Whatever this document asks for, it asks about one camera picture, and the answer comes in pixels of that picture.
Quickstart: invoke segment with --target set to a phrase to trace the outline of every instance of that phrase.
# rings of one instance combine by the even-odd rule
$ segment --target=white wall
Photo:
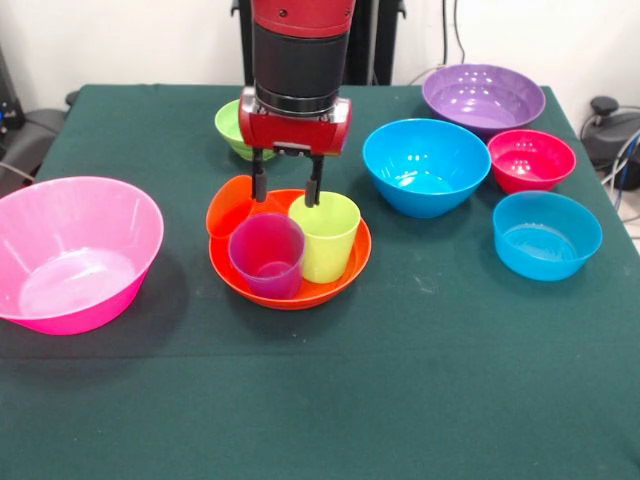
[[[406,3],[396,42],[399,84],[442,61],[441,1]],[[550,85],[574,128],[595,95],[640,105],[640,0],[459,0],[458,24],[467,62],[505,66]],[[449,34],[449,63],[457,63],[452,28]]]
[[[241,83],[240,31],[230,3],[0,0],[0,43],[27,109],[60,107],[66,93],[85,83]],[[442,55],[440,0],[406,3],[397,84]],[[459,0],[459,24],[468,61],[551,85],[574,127],[596,94],[640,104],[640,0]]]
[[[231,0],[0,0],[0,44],[26,109],[85,83],[244,81]]]

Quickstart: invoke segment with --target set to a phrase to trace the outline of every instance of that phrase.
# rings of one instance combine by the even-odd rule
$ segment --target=black pole
[[[0,126],[17,130],[24,125],[24,113],[13,87],[9,68],[0,47]]]

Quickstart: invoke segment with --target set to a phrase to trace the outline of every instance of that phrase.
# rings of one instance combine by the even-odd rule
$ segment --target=green tablecloth
[[[434,220],[387,206],[362,144],[429,112],[418,88],[345,87],[353,128],[324,187],[359,204],[372,257],[329,304],[277,312],[230,291],[208,259],[208,204],[249,171],[213,127],[239,88],[84,88],[41,177],[140,186],[164,212],[164,245],[100,330],[0,324],[0,479],[637,479],[640,262],[545,93],[533,126],[579,156],[557,190],[604,229],[575,277],[537,283],[500,263],[490,179]],[[310,167],[275,159],[270,187],[303,187]]]

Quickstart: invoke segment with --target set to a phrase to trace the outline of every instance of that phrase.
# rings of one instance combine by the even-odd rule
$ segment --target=purple bowl
[[[422,86],[427,105],[441,117],[482,136],[521,128],[544,110],[540,87],[524,75],[493,65],[452,65]]]

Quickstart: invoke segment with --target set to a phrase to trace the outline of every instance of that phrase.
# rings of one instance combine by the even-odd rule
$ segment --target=light green bowl
[[[216,113],[215,124],[218,132],[229,146],[245,160],[253,160],[253,149],[247,146],[242,139],[240,125],[238,125],[238,107],[240,100],[227,103]],[[265,150],[263,160],[270,160],[275,156],[273,150]]]

